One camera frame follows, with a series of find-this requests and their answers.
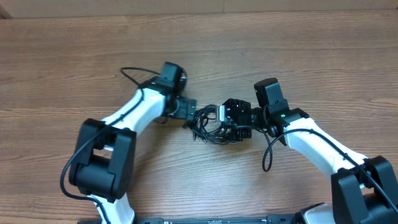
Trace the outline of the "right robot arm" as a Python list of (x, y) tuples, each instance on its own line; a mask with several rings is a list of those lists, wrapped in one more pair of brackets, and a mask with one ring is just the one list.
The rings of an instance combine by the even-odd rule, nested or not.
[(293, 215), (268, 215), (266, 223), (397, 223), (397, 179), (382, 156), (368, 158), (329, 134), (303, 110), (291, 109), (276, 78), (254, 84), (259, 106), (228, 99), (216, 108), (223, 137), (240, 141), (251, 131), (262, 132), (268, 143), (262, 168), (272, 165), (271, 150), (280, 141), (301, 153), (330, 181), (332, 203), (318, 203)]

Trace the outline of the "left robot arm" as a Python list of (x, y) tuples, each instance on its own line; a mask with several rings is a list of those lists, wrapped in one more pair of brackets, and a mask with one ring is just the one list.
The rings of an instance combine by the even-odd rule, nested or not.
[(182, 96), (187, 73), (165, 62), (160, 72), (137, 83), (134, 96), (115, 113), (87, 119), (76, 148), (60, 176), (60, 188), (70, 198), (91, 201), (97, 223), (136, 223), (129, 204), (137, 137), (156, 118), (193, 119), (196, 101)]

